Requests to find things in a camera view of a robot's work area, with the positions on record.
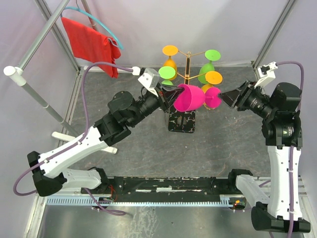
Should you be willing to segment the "green wine glass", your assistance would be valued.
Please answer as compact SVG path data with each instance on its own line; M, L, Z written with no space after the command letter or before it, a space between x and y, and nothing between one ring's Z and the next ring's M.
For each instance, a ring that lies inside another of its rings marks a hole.
M173 86L171 79L175 76L176 71L171 66L163 66L159 69L159 75L163 79L161 82L163 85Z
M205 75L209 71L214 71L214 61L218 61L221 58L221 54L217 50L207 50L205 52L205 58L209 61L208 63L204 64L199 72L198 81L202 84L208 84L206 81Z

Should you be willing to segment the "yellow wine glass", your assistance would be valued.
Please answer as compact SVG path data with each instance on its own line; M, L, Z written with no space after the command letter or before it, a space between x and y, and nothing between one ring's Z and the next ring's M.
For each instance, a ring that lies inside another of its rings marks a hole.
M216 71L209 71L205 75L206 85L202 87L205 94L204 106L208 109L215 109L220 106L222 100L220 99L221 90L216 87L223 80L222 75Z
M162 49L162 52L168 56L168 59L165 61L163 66L170 66L175 70L174 76L169 78L169 80L174 80L177 76L177 65L171 57L178 53L178 48L174 45L167 45Z

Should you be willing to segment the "green wine glass front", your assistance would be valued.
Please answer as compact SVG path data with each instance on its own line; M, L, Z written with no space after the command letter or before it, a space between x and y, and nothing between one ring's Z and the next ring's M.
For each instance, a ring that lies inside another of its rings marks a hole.
M204 64L199 72L198 81L202 84L208 84L206 81L205 75L209 71L214 71L214 61L218 61L221 58L221 54L217 50L207 50L205 52L205 58L209 61L208 63Z

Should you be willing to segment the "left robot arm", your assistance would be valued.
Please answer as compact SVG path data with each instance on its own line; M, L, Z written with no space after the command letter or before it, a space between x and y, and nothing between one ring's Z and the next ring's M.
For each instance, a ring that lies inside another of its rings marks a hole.
M37 193L50 196L66 188L87 188L105 193L109 180L103 169L72 170L70 166L81 159L122 141L147 116L160 108L167 111L183 87L158 84L157 95L146 92L135 100L128 91L116 93L108 103L109 112L82 135L46 153L31 152L27 155Z

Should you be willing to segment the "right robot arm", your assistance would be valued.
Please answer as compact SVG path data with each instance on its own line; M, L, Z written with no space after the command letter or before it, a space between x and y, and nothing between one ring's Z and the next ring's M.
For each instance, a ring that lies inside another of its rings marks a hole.
M300 110L302 90L282 82L271 96L262 93L255 82L246 81L235 90L220 93L231 108L250 110L262 118L262 134L270 160L270 195L256 184L252 175L232 170L226 183L234 194L242 192L251 206L255 230L309 233L310 222L303 218L298 194L298 165L303 146Z

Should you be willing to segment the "pink wine glass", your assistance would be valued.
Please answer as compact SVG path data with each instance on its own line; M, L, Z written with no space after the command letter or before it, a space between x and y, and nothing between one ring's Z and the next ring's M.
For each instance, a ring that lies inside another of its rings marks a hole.
M193 111L204 105L205 94L201 88L194 85L179 84L185 91L176 99L174 107L179 112Z

